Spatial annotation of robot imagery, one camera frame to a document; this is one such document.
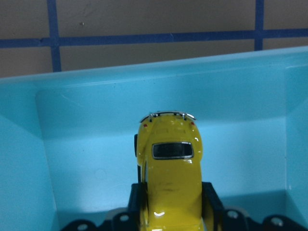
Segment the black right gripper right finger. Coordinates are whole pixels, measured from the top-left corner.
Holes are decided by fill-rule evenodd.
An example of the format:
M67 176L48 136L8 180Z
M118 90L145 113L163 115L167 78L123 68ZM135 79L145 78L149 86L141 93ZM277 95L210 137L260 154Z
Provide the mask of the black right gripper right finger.
M224 206L212 183L202 182L202 218L207 231L221 231Z

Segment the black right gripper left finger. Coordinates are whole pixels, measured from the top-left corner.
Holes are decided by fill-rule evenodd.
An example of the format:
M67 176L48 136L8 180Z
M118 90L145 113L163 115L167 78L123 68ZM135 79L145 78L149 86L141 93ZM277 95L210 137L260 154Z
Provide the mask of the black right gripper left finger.
M145 184L142 182L132 184L128 201L128 213L130 214L137 231L141 230L141 220L146 205L147 193Z

